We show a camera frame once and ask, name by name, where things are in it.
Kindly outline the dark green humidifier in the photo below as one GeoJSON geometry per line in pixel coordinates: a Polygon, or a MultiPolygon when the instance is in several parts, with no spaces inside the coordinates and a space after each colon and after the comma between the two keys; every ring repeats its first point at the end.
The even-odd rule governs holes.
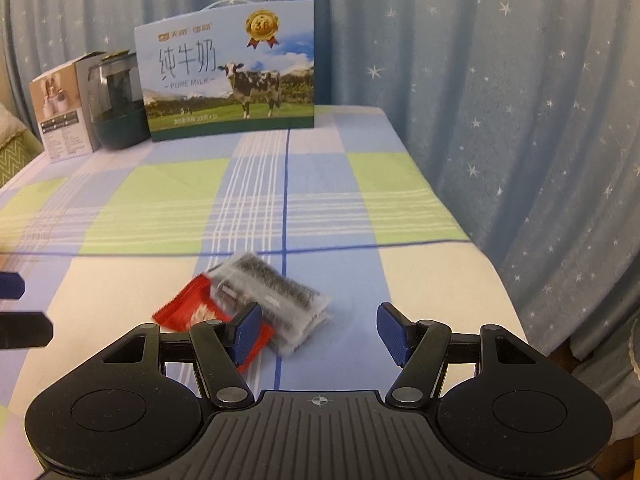
{"type": "Polygon", "coordinates": [[[88,93],[93,132],[102,148],[120,151],[149,139],[134,52],[101,55],[89,68],[88,93]]]}

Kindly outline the blue milk carton box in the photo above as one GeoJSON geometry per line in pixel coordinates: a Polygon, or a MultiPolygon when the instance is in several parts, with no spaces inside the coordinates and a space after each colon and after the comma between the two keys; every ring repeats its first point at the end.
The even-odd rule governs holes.
{"type": "Polygon", "coordinates": [[[314,2],[208,6],[136,27],[152,139],[314,125],[314,2]]]}

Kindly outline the grey black snack packet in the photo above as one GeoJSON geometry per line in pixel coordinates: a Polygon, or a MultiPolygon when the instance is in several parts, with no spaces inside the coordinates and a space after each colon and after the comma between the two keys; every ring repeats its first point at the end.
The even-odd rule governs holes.
{"type": "Polygon", "coordinates": [[[228,315],[258,304],[273,329],[270,346],[279,356],[295,352],[330,319],[330,298],[280,274],[251,252],[240,252],[206,271],[210,296],[228,315]]]}

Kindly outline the green sofa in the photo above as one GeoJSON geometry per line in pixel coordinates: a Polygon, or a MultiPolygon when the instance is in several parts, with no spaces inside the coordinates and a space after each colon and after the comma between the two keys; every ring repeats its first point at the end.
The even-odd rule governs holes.
{"type": "Polygon", "coordinates": [[[42,143],[24,122],[0,104],[0,186],[5,186],[42,152],[42,143]]]}

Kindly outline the blue star curtain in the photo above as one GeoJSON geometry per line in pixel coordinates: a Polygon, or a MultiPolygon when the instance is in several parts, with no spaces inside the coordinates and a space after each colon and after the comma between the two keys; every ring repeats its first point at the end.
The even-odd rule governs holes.
{"type": "MultiPolygon", "coordinates": [[[[1,0],[2,82],[33,120],[44,70],[217,1],[1,0]]],[[[314,4],[319,108],[382,110],[494,267],[520,335],[589,353],[639,255],[639,0],[314,4]]]]}

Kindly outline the checkered tablecloth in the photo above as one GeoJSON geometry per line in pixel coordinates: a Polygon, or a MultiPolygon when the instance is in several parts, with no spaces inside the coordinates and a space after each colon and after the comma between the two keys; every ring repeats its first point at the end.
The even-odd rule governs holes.
{"type": "Polygon", "coordinates": [[[397,367],[375,311],[458,333],[522,326],[492,264],[438,200],[382,110],[321,107],[310,129],[39,156],[1,191],[1,265],[24,278],[3,310],[43,311],[47,347],[1,356],[1,474],[31,479],[30,401],[237,252],[329,297],[293,354],[263,351],[254,391],[386,390],[397,367]]]}

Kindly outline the red square snack packet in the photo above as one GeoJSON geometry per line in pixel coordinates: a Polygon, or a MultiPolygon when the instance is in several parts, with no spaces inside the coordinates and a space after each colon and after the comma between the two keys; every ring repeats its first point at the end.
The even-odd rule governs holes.
{"type": "MultiPolygon", "coordinates": [[[[160,327],[174,332],[187,332],[198,323],[205,321],[229,322],[232,315],[224,312],[216,300],[210,296],[209,278],[201,273],[186,284],[177,296],[152,315],[160,327]]],[[[259,352],[268,344],[273,328],[260,322],[260,330],[250,350],[241,350],[238,358],[233,358],[236,369],[244,372],[259,352]]]]}

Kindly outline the white product box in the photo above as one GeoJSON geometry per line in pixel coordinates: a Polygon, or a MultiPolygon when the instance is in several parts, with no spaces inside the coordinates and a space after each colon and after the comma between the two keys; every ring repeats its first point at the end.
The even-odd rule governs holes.
{"type": "Polygon", "coordinates": [[[89,68],[102,52],[89,52],[51,68],[29,84],[40,139],[50,162],[88,155],[100,142],[93,133],[89,68]]]}

